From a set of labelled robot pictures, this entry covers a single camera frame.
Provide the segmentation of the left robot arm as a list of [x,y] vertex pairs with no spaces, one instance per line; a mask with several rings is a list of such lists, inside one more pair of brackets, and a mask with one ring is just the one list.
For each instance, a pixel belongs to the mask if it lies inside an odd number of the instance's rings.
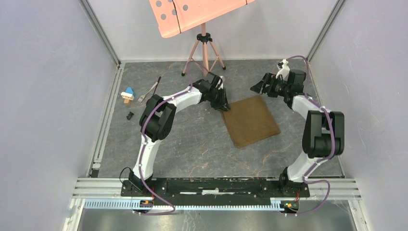
[[199,79],[187,88],[169,96],[153,95],[140,117],[141,144],[137,162],[129,175],[132,189],[139,196],[151,191],[148,181],[153,176],[153,164],[161,142],[170,134],[176,114],[189,106],[210,102],[218,111],[229,111],[224,77],[214,73],[212,81]]

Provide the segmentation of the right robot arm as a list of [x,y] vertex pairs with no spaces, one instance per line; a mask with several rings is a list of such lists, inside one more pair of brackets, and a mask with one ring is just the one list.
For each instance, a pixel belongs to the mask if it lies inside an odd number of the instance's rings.
[[344,114],[327,110],[304,94],[305,81],[306,72],[300,70],[289,71],[287,78],[265,73],[262,80],[250,88],[271,98],[281,96],[290,109],[305,119],[303,150],[280,174],[278,191],[283,196],[304,189],[313,171],[344,151]]

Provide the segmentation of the brown cloth napkin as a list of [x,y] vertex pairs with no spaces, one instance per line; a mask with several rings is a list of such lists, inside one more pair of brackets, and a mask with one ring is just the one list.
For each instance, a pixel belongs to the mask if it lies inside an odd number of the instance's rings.
[[279,135],[281,130],[264,99],[258,95],[230,104],[222,113],[230,138],[237,148]]

